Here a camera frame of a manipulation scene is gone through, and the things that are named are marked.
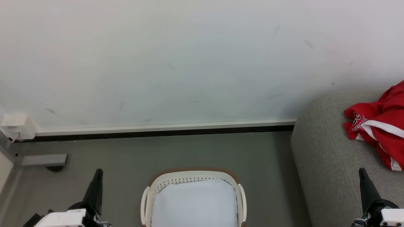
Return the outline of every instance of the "gray sofa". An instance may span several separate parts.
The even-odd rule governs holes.
[[[358,170],[366,168],[383,199],[404,208],[404,172],[391,171],[376,148],[348,139],[343,111],[374,102],[385,90],[330,93],[297,119],[291,145],[313,227],[348,227],[362,215]]]

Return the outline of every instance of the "white plastic basket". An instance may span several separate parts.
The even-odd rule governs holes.
[[[160,172],[143,192],[140,218],[143,227],[151,227],[154,197],[169,184],[180,184],[209,179],[222,179],[233,186],[237,200],[238,227],[245,227],[247,219],[247,201],[244,189],[237,176],[220,168],[178,168]]]

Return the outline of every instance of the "black rubber foot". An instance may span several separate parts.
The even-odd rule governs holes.
[[[46,166],[45,168],[52,172],[60,172],[62,171],[63,167],[65,166]]]

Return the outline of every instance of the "white power outlet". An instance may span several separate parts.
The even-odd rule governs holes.
[[[0,127],[7,137],[13,138],[20,133],[20,139],[33,139],[36,135],[36,126],[26,114],[6,115]]]

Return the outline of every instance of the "red garment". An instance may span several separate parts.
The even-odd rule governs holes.
[[[404,169],[404,80],[387,90],[377,102],[355,104],[344,114],[353,119],[344,123],[350,139],[376,146],[387,168]]]

